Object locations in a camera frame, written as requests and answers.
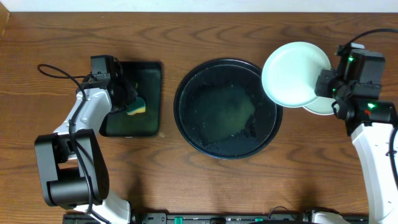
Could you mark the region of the black round tray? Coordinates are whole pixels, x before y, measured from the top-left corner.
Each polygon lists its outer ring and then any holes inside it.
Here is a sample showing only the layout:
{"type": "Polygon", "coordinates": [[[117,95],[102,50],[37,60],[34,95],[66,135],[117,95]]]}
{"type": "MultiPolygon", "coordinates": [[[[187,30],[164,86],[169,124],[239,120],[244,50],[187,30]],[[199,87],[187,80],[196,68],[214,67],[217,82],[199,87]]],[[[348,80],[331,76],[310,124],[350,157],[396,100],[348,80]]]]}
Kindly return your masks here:
{"type": "Polygon", "coordinates": [[[283,109],[264,92],[261,69],[235,58],[191,70],[174,98],[174,118],[184,139],[217,159],[242,159],[263,150],[282,124],[283,109]]]}

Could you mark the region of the green yellow sponge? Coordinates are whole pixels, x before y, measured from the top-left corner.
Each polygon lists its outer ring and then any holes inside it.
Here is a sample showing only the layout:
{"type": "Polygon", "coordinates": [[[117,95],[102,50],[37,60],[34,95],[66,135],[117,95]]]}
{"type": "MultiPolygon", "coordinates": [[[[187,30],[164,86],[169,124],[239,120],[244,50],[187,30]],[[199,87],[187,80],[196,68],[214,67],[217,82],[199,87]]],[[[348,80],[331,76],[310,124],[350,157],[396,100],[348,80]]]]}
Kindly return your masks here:
{"type": "Polygon", "coordinates": [[[129,116],[134,116],[135,114],[145,113],[146,103],[141,97],[137,97],[136,100],[127,106],[126,114],[129,116]]]}

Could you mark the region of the black rectangular tray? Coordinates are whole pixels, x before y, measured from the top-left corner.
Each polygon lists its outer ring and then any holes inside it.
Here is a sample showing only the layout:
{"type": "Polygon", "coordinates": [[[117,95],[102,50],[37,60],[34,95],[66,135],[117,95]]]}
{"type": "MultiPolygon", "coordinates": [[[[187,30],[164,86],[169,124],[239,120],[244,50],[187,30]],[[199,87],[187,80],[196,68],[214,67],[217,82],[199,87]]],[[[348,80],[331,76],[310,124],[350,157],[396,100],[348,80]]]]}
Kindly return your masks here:
{"type": "Polygon", "coordinates": [[[124,74],[136,87],[136,106],[144,107],[143,113],[127,114],[124,110],[108,114],[99,130],[105,137],[149,137],[159,131],[162,87],[160,62],[122,62],[124,74]]]}

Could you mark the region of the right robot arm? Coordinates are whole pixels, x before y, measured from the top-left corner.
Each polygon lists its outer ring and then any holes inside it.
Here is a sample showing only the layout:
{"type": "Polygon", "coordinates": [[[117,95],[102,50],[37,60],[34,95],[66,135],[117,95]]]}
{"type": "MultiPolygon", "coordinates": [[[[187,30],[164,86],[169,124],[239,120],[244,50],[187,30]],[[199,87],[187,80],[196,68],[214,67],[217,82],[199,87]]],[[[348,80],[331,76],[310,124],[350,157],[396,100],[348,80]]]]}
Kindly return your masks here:
{"type": "Polygon", "coordinates": [[[315,94],[331,98],[333,114],[345,122],[358,153],[369,204],[370,223],[397,223],[397,111],[379,100],[380,87],[345,80],[334,70],[322,70],[315,94]]]}

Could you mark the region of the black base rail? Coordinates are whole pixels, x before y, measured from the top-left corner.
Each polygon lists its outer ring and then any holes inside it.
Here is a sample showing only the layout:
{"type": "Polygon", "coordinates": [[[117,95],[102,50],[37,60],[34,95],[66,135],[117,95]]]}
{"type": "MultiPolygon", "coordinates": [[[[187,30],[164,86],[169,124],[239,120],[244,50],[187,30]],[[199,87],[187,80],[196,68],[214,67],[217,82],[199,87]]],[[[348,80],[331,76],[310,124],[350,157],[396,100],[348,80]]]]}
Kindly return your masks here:
{"type": "MultiPolygon", "coordinates": [[[[368,217],[363,215],[345,215],[343,218],[349,223],[365,224],[368,223],[368,217]]],[[[136,216],[133,223],[139,224],[210,224],[210,223],[298,223],[309,222],[309,216],[288,213],[274,213],[271,215],[271,222],[268,216],[257,215],[167,215],[165,213],[146,213],[136,216]]],[[[80,214],[66,214],[63,216],[63,224],[83,224],[83,223],[100,223],[94,218],[80,214]]]]}

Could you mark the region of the mint plate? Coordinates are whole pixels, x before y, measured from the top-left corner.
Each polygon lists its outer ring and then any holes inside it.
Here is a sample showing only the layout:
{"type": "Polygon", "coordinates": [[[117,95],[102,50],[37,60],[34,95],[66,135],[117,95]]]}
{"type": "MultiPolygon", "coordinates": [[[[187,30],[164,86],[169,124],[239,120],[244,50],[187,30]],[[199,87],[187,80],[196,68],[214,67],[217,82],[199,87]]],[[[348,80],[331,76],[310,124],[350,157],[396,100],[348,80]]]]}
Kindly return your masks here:
{"type": "Polygon", "coordinates": [[[333,98],[318,97],[314,102],[305,105],[303,108],[313,114],[329,116],[333,115],[332,104],[335,102],[333,98]]]}
{"type": "Polygon", "coordinates": [[[291,42],[267,58],[261,75],[265,94],[287,108],[307,106],[317,100],[315,85],[322,70],[329,70],[328,56],[308,42],[291,42]]]}

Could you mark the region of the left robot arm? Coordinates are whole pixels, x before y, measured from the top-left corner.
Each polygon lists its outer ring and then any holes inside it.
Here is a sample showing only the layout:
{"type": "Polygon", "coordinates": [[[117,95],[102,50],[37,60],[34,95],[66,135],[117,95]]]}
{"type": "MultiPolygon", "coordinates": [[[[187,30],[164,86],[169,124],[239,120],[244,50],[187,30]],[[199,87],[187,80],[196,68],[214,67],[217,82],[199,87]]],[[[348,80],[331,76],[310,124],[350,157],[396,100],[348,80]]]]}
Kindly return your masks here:
{"type": "Polygon", "coordinates": [[[65,121],[34,143],[47,205],[83,212],[100,223],[132,223],[131,204],[110,189],[97,135],[107,115],[135,97],[121,72],[97,72],[78,84],[65,121]]]}

